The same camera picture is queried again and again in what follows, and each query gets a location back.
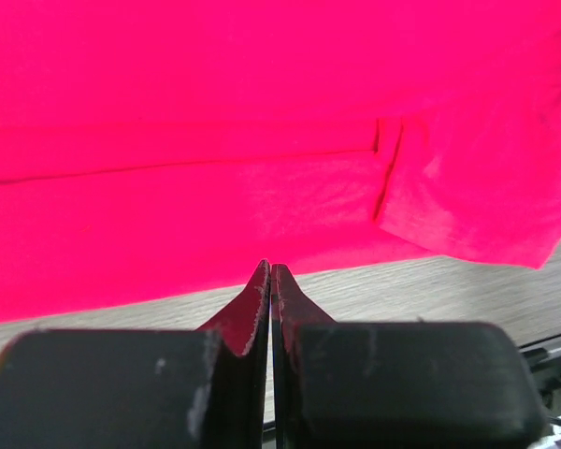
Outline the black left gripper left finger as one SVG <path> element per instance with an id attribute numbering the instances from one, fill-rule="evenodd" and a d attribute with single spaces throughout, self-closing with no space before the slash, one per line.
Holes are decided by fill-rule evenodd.
<path id="1" fill-rule="evenodd" d="M 269 264 L 194 330 L 42 329 L 0 353 L 0 448 L 258 448 Z"/>

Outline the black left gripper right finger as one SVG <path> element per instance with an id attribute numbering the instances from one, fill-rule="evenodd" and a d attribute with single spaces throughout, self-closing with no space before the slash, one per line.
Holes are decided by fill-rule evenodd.
<path id="1" fill-rule="evenodd" d="M 485 322 L 339 322 L 271 271 L 279 448 L 526 448 L 547 419 L 526 362 Z"/>

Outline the pink t-shirt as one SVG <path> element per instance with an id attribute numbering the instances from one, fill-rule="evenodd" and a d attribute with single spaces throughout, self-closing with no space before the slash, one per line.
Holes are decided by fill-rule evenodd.
<path id="1" fill-rule="evenodd" d="M 0 323 L 561 240 L 561 1 L 0 1 Z"/>

